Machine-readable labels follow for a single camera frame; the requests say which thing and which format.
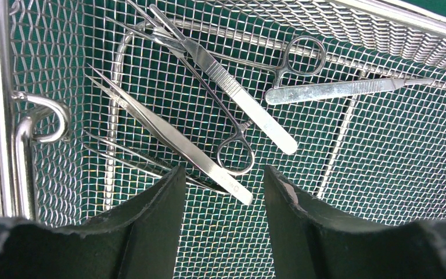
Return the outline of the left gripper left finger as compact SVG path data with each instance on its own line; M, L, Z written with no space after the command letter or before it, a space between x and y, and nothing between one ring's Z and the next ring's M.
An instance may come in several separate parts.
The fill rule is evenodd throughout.
M0 218L0 278L171 278L185 203L177 166L79 226Z

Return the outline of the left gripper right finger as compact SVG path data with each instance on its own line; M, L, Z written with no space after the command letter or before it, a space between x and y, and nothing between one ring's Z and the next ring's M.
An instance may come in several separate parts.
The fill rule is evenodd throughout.
M263 186L278 278L446 278L446 220L365 220L269 165Z

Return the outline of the pointed steel tweezers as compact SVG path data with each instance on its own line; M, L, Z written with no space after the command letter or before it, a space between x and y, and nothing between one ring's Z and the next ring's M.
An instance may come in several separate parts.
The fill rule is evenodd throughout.
M125 109L128 114L139 121L157 140L207 175L242 204L250 206L253 203L253 194L247 188L207 156L177 128L138 102L98 69L92 65L89 65L89 67L107 85L103 85L102 82L97 81L92 76L87 75L86 77Z

